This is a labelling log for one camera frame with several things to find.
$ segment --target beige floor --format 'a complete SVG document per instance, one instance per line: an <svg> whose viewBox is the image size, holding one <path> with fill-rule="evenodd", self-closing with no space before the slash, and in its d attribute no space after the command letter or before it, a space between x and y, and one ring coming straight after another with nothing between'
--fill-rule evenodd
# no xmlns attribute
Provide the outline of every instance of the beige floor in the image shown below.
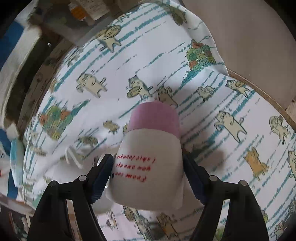
<svg viewBox="0 0 296 241"><path fill-rule="evenodd" d="M207 25L227 68L284 109L296 96L296 41L263 0L183 0Z"/></svg>

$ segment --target patterned cloth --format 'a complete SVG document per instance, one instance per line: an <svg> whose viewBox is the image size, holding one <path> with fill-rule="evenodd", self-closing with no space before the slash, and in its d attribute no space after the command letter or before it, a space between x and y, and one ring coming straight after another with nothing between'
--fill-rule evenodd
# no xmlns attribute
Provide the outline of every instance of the patterned cloth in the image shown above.
<svg viewBox="0 0 296 241"><path fill-rule="evenodd" d="M170 1L142 4L62 60L25 133L25 201L36 207L50 180L86 174L120 145L131 111L154 100L176 109L181 143L210 175L249 183L270 239L278 239L296 212L295 132L252 88L228 77L205 24ZM69 146L83 169L66 164ZM98 221L107 240L188 240L201 212L186 182L180 210L114 204Z"/></svg>

